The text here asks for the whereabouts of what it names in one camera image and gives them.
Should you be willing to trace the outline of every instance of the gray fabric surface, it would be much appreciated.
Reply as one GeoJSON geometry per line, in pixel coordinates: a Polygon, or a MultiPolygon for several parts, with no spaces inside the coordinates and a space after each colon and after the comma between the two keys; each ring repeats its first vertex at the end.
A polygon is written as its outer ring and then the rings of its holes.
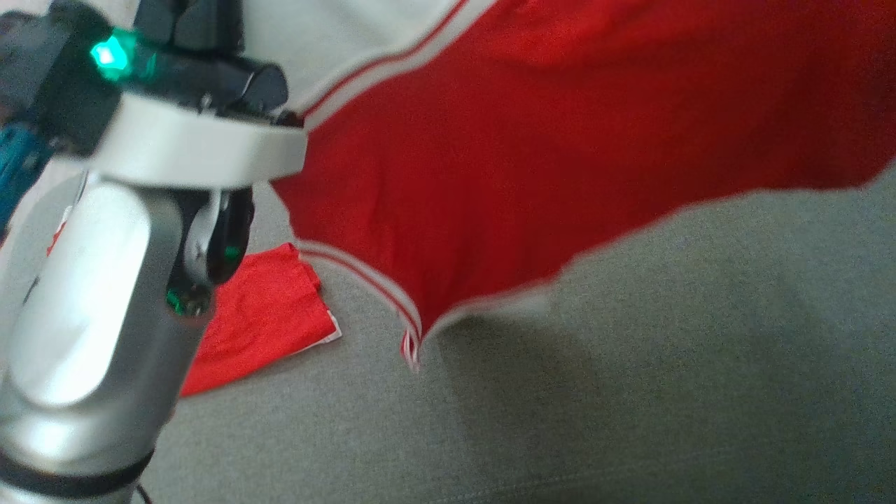
{"type": "MultiPolygon", "coordinates": [[[[345,337],[183,401],[144,481],[163,504],[892,502],[895,196],[891,169],[681,213],[570,265],[552,317],[427,341],[419,375],[393,313],[315,265],[345,337]]],[[[254,245],[279,245],[259,203],[254,245]]]]}

